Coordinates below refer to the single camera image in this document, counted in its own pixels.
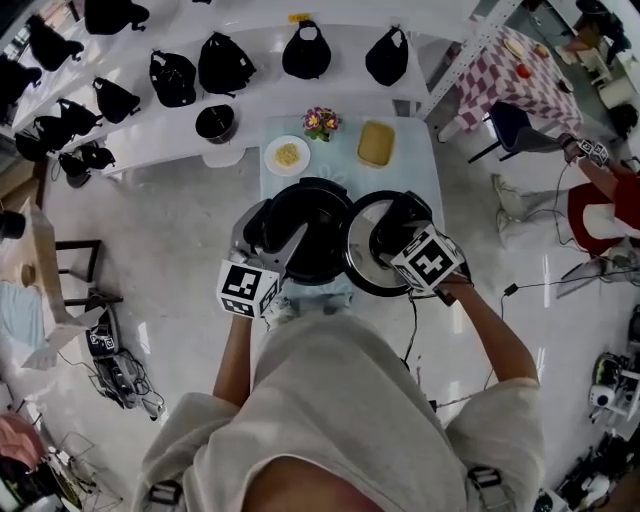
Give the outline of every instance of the light blue tablecloth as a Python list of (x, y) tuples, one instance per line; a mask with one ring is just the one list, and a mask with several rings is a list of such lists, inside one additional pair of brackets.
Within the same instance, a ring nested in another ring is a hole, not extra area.
[(42, 298), (35, 288), (0, 282), (0, 329), (34, 350), (46, 345)]
[[(260, 144), (260, 195), (262, 199), (274, 197), (278, 192), (297, 183), (300, 178), (326, 178), (347, 189), (352, 201), (378, 190), (413, 191), (433, 210), (433, 220), (444, 231), (440, 183), (433, 156), (427, 125), (417, 118), (388, 117), (376, 121), (395, 130), (395, 146), (391, 161), (382, 169), (368, 167), (358, 160), (357, 150), (364, 123), (373, 118), (342, 116), (340, 129), (330, 142), (311, 140), (304, 135), (299, 117), (274, 117), (266, 120)], [(292, 178), (276, 176), (264, 162), (267, 145), (281, 135), (296, 135), (304, 139), (311, 149), (311, 161), (304, 172)], [(351, 282), (344, 274), (333, 283), (303, 287), (287, 283), (284, 293), (290, 298), (351, 291)]]

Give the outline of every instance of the person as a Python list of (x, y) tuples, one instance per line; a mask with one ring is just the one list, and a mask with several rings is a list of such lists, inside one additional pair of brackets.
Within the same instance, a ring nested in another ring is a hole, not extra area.
[(611, 66), (615, 56), (631, 49), (631, 42), (625, 36), (624, 26), (620, 18), (610, 12), (599, 0), (578, 0), (576, 5), (582, 15), (574, 25), (577, 32), (571, 42), (565, 46), (556, 46), (555, 50), (567, 65), (576, 64), (576, 52), (584, 52), (598, 48), (602, 36), (611, 40), (611, 47), (607, 52), (607, 66)]
[(589, 183), (569, 190), (526, 193), (510, 186), (499, 174), (491, 176), (500, 200), (497, 230), (507, 249), (548, 248), (570, 240), (593, 256), (607, 252), (625, 237), (634, 246), (640, 239), (640, 178), (608, 160), (598, 167), (572, 143), (565, 150)]
[(442, 286), (499, 381), (446, 429), (355, 317), (308, 313), (272, 329), (252, 386), (252, 321), (235, 316), (213, 396), (177, 405), (144, 458), (134, 510), (164, 480), (190, 512), (532, 510), (544, 469), (533, 358), (465, 278)]

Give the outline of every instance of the device on floor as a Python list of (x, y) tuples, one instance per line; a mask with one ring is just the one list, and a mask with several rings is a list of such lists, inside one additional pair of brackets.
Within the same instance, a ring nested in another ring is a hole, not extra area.
[[(96, 299), (99, 294), (90, 291)], [(85, 311), (98, 307), (89, 301)], [(164, 400), (155, 393), (146, 370), (127, 349), (120, 345), (118, 322), (111, 304), (106, 304), (104, 314), (85, 336), (93, 357), (96, 373), (89, 376), (102, 396), (116, 402), (123, 409), (143, 408), (155, 421), (164, 410)]]

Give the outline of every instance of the backpack strap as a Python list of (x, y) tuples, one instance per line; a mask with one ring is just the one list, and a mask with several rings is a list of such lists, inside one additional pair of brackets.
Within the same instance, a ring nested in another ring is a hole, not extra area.
[(500, 471), (479, 466), (471, 468), (467, 476), (478, 490), (484, 511), (515, 512), (512, 500), (502, 484)]

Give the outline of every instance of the black strap buckle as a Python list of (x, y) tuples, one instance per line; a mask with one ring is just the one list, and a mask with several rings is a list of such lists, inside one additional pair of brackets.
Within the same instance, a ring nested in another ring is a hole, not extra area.
[(177, 506), (182, 496), (182, 486), (174, 480), (159, 482), (149, 489), (148, 498), (151, 503)]
[(502, 476), (500, 475), (500, 471), (497, 469), (487, 467), (471, 468), (469, 473), (467, 473), (467, 476), (480, 489), (502, 485)]

